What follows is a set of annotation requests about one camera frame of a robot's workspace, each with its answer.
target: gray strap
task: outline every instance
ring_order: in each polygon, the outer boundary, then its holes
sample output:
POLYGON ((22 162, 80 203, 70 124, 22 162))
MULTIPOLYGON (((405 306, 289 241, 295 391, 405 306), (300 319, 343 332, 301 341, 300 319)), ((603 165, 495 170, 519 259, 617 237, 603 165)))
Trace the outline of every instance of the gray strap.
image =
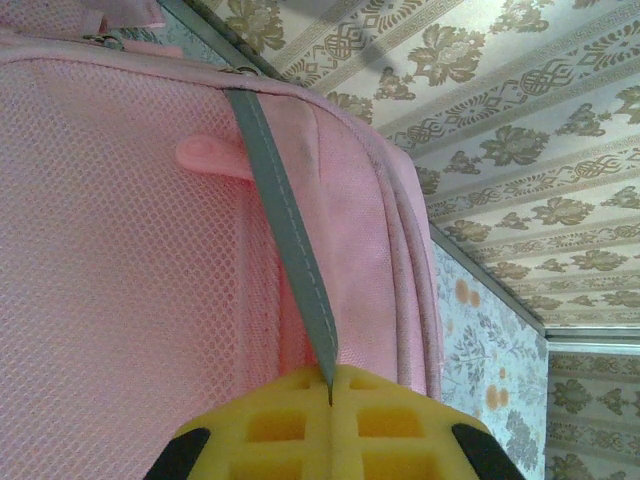
POLYGON ((300 210, 258 96, 246 90, 227 90, 226 94, 240 126, 251 171, 293 296, 329 386, 329 403, 332 403, 338 336, 300 210))

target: pink fabric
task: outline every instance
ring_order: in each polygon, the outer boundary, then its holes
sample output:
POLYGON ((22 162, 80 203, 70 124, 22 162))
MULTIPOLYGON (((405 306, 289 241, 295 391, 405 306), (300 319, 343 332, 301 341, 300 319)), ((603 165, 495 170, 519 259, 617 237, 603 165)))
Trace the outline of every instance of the pink fabric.
POLYGON ((183 58, 181 47, 175 45, 159 45, 157 43, 140 42, 137 40, 120 40, 127 52, 142 53, 144 55, 157 55, 159 57, 183 58))
POLYGON ((164 24, 155 0, 0 0, 0 26, 39 34, 95 35, 101 27, 164 24))
POLYGON ((438 397, 428 223, 404 153, 290 85, 1 45, 0 477, 141 478, 184 421, 312 361, 251 180, 176 162, 194 135, 246 162, 229 87, 261 93, 340 361, 438 397))
POLYGON ((156 0, 79 0, 103 12, 109 28, 163 27, 165 18, 156 0))

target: stitching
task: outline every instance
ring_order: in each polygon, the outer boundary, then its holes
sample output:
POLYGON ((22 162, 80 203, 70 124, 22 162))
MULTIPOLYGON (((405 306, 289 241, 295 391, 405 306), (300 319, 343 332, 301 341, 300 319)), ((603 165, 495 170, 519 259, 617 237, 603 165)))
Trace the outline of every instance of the stitching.
POLYGON ((258 110, 256 109, 256 105, 255 103, 257 102, 257 98, 252 98, 251 96, 247 96, 247 100, 249 103, 249 106, 251 107, 251 111, 256 119, 256 123, 258 125, 258 130, 260 131, 260 136, 262 137, 262 140, 264 141, 264 146, 267 149, 269 155, 269 163, 271 164, 271 168, 273 170, 273 174, 276 178, 276 181, 278 182, 278 188, 280 190, 280 198, 282 199, 282 201, 285 204, 286 210, 287 210, 287 215, 289 217, 289 221, 291 223, 291 226, 293 228, 293 232, 295 233, 296 236, 296 243, 298 244, 298 247, 300 248, 300 251, 302 252, 302 256, 304 257, 304 263, 305 263, 305 267, 307 270, 307 274, 309 275, 309 278, 311 279, 311 283, 313 284, 313 288, 316 292, 316 297, 318 297, 318 303, 320 305, 320 308, 322 310, 322 317, 324 320, 324 324, 325 327, 327 329, 327 332, 329 333, 329 339, 331 340, 331 346, 333 347, 333 349, 335 350, 336 348, 336 343, 335 343, 335 339, 333 338, 333 335, 331 334, 331 328, 329 327, 329 318, 328 318, 328 314, 327 314, 327 310, 325 308, 325 305, 322 301, 322 295, 320 294, 320 289, 318 288, 318 282, 317 279, 315 277, 315 275, 313 274, 313 271, 311 270, 311 264, 309 262, 309 255, 304 247, 304 244, 302 242, 302 237, 300 236, 300 231, 298 230, 298 224, 295 222, 294 218, 293 218, 293 211, 291 208, 291 205, 289 204, 289 200, 287 198, 287 195, 284 191, 284 186, 283 186, 283 178, 280 175, 280 173, 278 172, 278 168, 275 162, 275 158, 276 155, 278 155, 278 152, 274 152, 273 148, 272 148, 272 142, 270 142, 268 140, 267 137, 267 132, 263 129, 262 123, 260 121, 260 116, 258 113, 258 110))

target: floral wallpaper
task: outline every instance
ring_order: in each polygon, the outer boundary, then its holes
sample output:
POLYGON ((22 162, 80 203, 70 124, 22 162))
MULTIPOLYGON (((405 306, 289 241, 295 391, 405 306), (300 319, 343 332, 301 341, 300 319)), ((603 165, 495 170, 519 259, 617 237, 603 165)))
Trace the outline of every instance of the floral wallpaper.
POLYGON ((640 478, 640 356, 552 352, 549 480, 640 478))
POLYGON ((640 324, 640 0, 188 3, 406 150, 546 326, 640 324))
POLYGON ((547 341, 435 246, 444 403, 482 420, 529 480, 544 478, 547 341))

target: yellow foam object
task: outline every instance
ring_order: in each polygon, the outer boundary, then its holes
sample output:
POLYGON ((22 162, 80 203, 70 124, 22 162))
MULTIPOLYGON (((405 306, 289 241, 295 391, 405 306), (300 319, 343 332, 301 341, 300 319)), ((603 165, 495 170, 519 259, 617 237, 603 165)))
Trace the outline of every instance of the yellow foam object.
POLYGON ((329 406, 303 368, 184 425, 210 437, 189 480, 477 480, 451 426, 478 420, 340 365, 329 406))

